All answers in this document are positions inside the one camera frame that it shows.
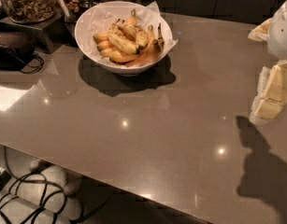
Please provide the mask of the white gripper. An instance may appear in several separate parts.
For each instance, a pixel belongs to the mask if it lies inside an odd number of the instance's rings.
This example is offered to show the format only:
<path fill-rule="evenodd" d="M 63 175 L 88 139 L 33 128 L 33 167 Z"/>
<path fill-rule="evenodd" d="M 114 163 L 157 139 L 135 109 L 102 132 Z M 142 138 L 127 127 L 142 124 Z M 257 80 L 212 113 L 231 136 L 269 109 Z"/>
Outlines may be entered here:
<path fill-rule="evenodd" d="M 271 18 L 252 29 L 248 39 L 267 41 L 270 54 L 287 60 L 287 0 Z M 274 120 L 287 105 L 287 61 L 279 61 L 272 68 L 263 67 L 257 86 L 257 95 L 251 105 L 249 120 L 264 125 Z"/>

